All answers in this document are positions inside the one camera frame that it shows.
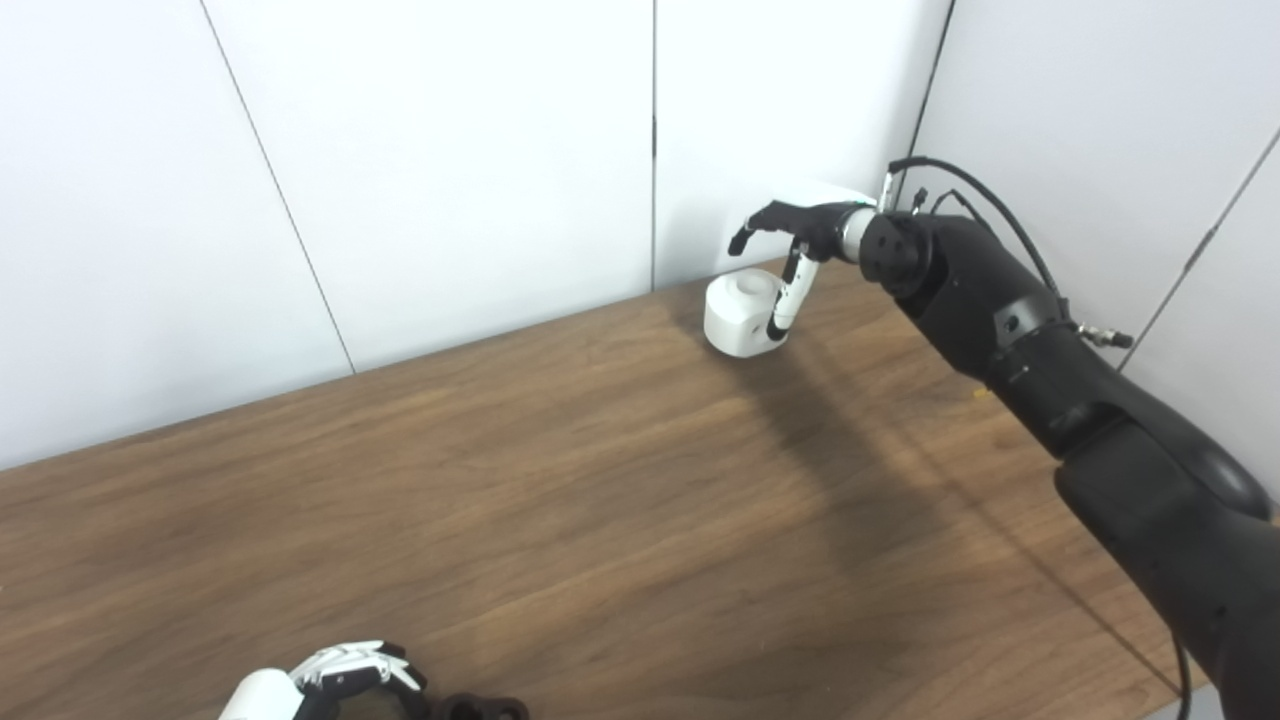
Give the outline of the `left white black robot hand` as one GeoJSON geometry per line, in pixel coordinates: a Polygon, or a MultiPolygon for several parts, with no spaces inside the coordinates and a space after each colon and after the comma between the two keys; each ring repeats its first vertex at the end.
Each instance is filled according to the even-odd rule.
{"type": "Polygon", "coordinates": [[[387,691],[407,719],[428,719],[428,679],[403,647],[361,641],[321,648],[298,666],[259,669],[239,682],[220,719],[338,719],[340,705],[387,691]]]}

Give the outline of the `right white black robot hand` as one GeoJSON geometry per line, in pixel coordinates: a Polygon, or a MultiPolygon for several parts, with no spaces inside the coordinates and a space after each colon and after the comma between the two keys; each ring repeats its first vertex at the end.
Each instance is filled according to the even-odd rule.
{"type": "Polygon", "coordinates": [[[865,195],[846,190],[826,202],[773,199],[750,214],[731,236],[727,247],[731,258],[741,256],[758,232],[791,237],[781,286],[765,324],[771,341],[787,338],[823,264],[833,259],[859,264],[861,241],[870,222],[881,214],[879,209],[865,195]]]}

